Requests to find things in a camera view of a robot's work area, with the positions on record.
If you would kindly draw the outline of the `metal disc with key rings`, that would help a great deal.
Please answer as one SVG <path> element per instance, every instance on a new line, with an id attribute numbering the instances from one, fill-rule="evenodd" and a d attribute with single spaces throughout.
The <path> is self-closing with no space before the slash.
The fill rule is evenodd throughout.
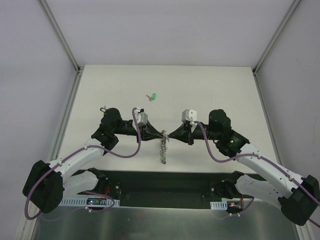
<path id="1" fill-rule="evenodd" d="M 162 130 L 161 131 L 161 139 L 159 142 L 159 159 L 160 162 L 165 165 L 167 163 L 167 142 L 169 141 L 168 139 L 168 135 L 167 135 L 167 131 L 166 130 Z"/>

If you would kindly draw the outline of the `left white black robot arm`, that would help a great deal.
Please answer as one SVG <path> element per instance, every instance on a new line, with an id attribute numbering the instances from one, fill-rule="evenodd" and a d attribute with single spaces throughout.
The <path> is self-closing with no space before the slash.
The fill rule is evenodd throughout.
<path id="1" fill-rule="evenodd" d="M 103 117 L 98 129 L 74 152 L 51 162 L 37 161 L 31 168 L 22 193 L 26 197 L 24 213 L 27 215 L 29 203 L 33 203 L 40 213 L 52 212 L 60 202 L 86 190 L 99 195 L 105 191 L 106 183 L 96 169 L 86 170 L 80 176 L 75 173 L 90 162 L 109 154 L 122 159 L 135 157 L 143 141 L 162 138 L 148 120 L 142 108 L 133 108 L 132 119 L 123 120 L 118 109 L 100 108 Z M 137 149 L 130 155 L 115 153 L 113 148 L 118 144 L 118 135 L 134 136 Z"/>

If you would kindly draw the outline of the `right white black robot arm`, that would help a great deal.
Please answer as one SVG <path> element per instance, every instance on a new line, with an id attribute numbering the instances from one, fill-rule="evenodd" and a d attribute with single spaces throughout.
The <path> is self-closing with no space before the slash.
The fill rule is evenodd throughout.
<path id="1" fill-rule="evenodd" d="M 312 175 L 302 176 L 266 157 L 246 137 L 232 129 L 231 119 L 224 110 L 209 113 L 208 123 L 197 121 L 197 112 L 186 109 L 182 125 L 169 134 L 171 139 L 193 145 L 205 142 L 208 154 L 217 163 L 237 161 L 247 166 L 262 181 L 237 172 L 234 180 L 225 180 L 215 191 L 224 198 L 239 194 L 265 201 L 280 209 L 292 223 L 304 226 L 320 206 L 320 184 Z"/>

